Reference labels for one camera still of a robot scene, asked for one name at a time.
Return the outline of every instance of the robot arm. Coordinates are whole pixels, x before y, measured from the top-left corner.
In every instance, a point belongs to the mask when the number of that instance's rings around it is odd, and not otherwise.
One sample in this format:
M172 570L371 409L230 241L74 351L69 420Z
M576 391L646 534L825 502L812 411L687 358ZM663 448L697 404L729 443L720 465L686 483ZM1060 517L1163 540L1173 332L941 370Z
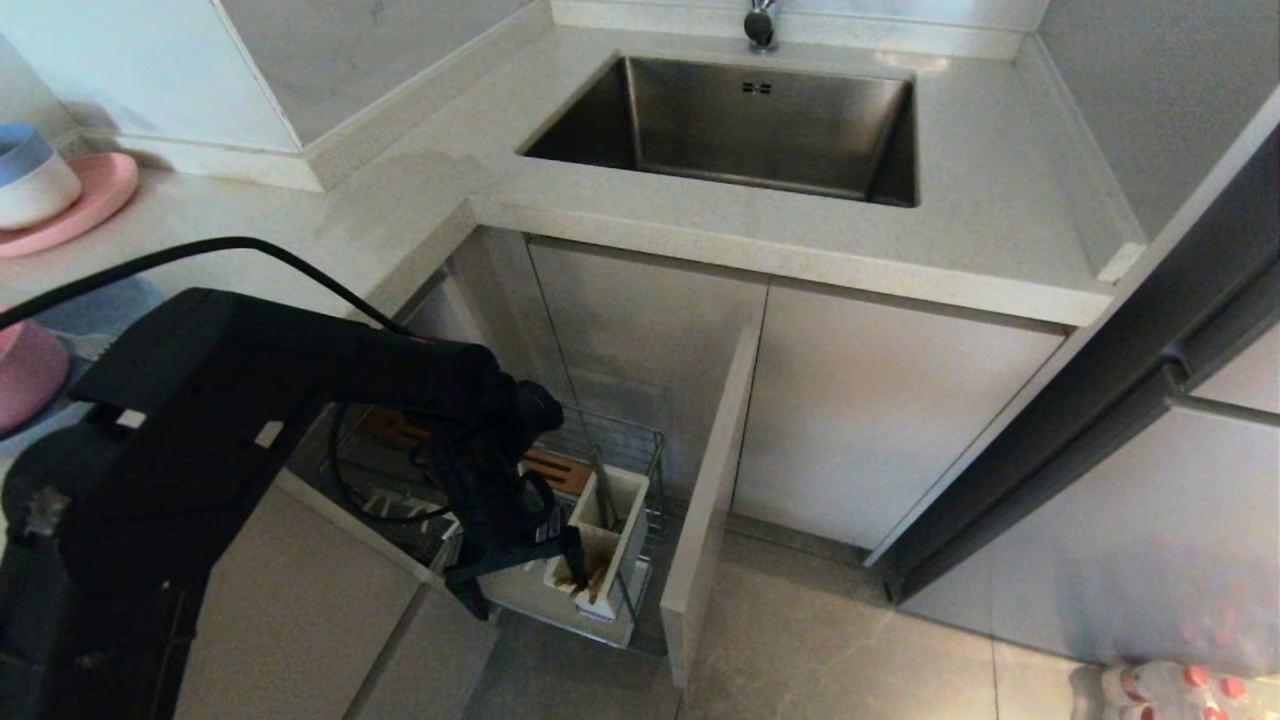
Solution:
M4 486L0 717L172 716L210 570L329 402L426 420L419 454L466 538L447 582L476 616L475 578L530 557L564 553L585 584L576 533L534 541L544 515L516 471L561 407L483 346L189 290L73 397L96 407Z

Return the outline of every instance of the black cable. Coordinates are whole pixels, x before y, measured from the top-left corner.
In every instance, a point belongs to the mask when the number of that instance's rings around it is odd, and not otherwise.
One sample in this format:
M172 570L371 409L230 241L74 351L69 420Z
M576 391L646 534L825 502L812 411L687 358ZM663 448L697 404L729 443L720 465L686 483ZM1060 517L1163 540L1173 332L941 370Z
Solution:
M407 328L392 320L387 315L383 315L376 307L365 302L358 295L351 292L342 286L338 281L323 273L315 265L307 263L302 258L266 242L256 237L215 237L210 240L198 240L196 242L187 242L174 247L168 247L160 250L159 252L152 252L150 255L143 255L133 260L128 260L115 265L114 268L108 268L92 275L83 277L78 281L69 282L61 287L54 288L44 295L37 295L36 297L14 305L9 310L0 313L0 331L20 323L27 318L38 315L50 307L60 305L73 297L79 297L86 292L92 292L101 287L106 287L114 282L123 281L125 278L133 277L138 273L159 268L160 265L168 265L175 260L182 260L184 258L193 258L196 255L205 255L209 252L220 252L223 250L256 250L265 255L270 255L276 260L289 265L294 270L298 270L303 275L314 279L315 282L324 286L329 292L333 292L338 297L342 297L352 305L352 307L360 310L365 315L369 315L374 322L383 325L388 331L402 334L407 337L413 337Z
M439 518L440 515L451 512L452 509L449 506L444 506L444 507L438 507L435 510L430 510L428 512L419 512L417 515L410 515L407 518L384 518L381 515L365 510L364 503L360 502L360 497L356 495L356 488L351 487L349 484L347 484L346 480L342 479L342 468L340 468L342 461L338 460L338 438L342 434L342 421L347 416L348 407L349 405L346 402L338 405L338 410L333 414L333 421L329 424L328 465L329 465L329 471L333 473L334 482L338 483L338 489L342 491L343 500L347 501L347 505L351 507L351 510L357 515L360 515L361 518L372 520L375 523L385 523L388 525L415 525L417 523L421 523L422 520L430 520L431 518Z

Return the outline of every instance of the refrigerator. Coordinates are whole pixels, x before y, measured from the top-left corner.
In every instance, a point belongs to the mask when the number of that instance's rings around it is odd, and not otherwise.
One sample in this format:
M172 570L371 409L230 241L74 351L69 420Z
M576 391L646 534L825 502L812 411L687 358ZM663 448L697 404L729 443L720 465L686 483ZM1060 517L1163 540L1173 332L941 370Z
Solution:
M1080 661L1280 671L1276 150L886 553L901 610Z

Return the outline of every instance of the tile floor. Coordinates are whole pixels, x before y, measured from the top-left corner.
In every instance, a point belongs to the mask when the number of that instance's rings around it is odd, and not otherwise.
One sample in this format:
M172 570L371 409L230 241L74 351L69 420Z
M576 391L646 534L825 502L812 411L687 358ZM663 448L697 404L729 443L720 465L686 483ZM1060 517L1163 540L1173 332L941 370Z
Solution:
M1098 670L893 611L851 551L735 523L689 692L507 614L466 720L1085 720Z

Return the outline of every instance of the stainless steel sink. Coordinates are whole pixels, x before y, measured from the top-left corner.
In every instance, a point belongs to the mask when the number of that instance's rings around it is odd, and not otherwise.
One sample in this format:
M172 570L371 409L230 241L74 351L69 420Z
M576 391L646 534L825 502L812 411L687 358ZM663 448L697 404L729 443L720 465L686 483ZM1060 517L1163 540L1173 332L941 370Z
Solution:
M915 102L900 79L621 58L530 158L914 208Z

